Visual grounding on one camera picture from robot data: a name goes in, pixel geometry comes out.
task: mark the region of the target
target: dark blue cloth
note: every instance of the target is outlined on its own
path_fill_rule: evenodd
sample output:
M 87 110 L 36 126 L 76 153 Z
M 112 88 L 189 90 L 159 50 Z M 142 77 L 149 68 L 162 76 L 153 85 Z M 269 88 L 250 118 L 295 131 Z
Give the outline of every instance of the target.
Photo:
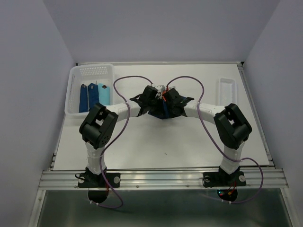
M 79 113 L 84 113 L 89 110 L 88 106 L 88 97 L 87 97 L 87 87 L 82 84 L 80 88 L 80 104 L 79 104 Z
M 88 86 L 89 90 L 89 108 L 92 108 L 96 103 L 99 102 L 98 85 L 91 83 Z

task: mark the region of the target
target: gray wall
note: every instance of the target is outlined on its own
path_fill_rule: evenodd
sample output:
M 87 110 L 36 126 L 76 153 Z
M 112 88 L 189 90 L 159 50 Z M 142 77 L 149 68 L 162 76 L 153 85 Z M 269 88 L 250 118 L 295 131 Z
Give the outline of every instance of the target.
M 40 0 L 1 1 L 0 31 L 0 226 L 19 227 L 54 151 L 73 60 Z
M 243 61 L 278 0 L 44 0 L 76 62 Z
M 281 0 L 244 69 L 268 146 L 303 217 L 303 1 Z

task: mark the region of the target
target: gray floor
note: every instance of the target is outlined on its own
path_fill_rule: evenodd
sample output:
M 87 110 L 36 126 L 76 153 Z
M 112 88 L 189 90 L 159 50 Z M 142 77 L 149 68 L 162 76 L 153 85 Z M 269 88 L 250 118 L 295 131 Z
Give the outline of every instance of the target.
M 237 200 L 256 190 L 240 190 Z M 291 226 L 279 189 L 263 189 L 251 202 L 223 204 L 203 197 L 215 191 L 121 192 L 125 205 L 107 210 L 91 205 L 85 191 L 46 193 L 39 227 L 288 227 Z M 113 194 L 107 204 L 118 204 Z

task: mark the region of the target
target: white table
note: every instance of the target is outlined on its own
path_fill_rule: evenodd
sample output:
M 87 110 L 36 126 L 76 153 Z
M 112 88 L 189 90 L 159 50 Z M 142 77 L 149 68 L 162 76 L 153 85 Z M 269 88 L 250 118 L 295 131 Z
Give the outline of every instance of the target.
M 241 157 L 251 157 L 260 165 L 268 165 L 268 158 L 262 143 L 247 94 L 236 64 L 176 64 L 176 65 L 127 65 L 115 66 L 116 78 L 129 75 L 146 76 L 158 85 L 166 85 L 177 76 L 193 76 L 205 87 L 202 102 L 218 104 L 218 83 L 220 78 L 234 79 L 238 89 L 238 106 L 252 126 L 252 133 L 246 142 Z M 144 79 L 125 79 L 117 88 L 127 98 L 142 93 L 148 82 Z M 200 85 L 191 79 L 180 79 L 173 84 L 183 96 L 201 95 Z M 122 99 L 117 95 L 114 102 Z M 57 150 L 54 170 L 82 170 L 87 164 L 87 152 L 79 127 L 84 118 L 66 116 Z M 116 124 L 112 139 L 120 132 L 125 121 Z M 210 133 L 221 148 L 216 127 L 206 122 Z M 109 169 L 177 168 L 219 166 L 222 155 L 212 144 L 199 119 L 179 117 L 160 120 L 150 115 L 131 118 L 124 134 L 105 153 Z M 250 161 L 243 166 L 253 166 Z

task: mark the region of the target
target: perforated basket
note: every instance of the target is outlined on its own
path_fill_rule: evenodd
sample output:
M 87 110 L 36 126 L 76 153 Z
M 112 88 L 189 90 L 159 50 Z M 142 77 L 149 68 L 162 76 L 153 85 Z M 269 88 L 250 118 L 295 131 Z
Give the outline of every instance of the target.
M 79 113 L 81 84 L 102 83 L 110 88 L 110 104 L 113 104 L 114 66 L 112 64 L 91 64 L 73 67 L 68 79 L 65 114 L 70 116 L 86 116 Z

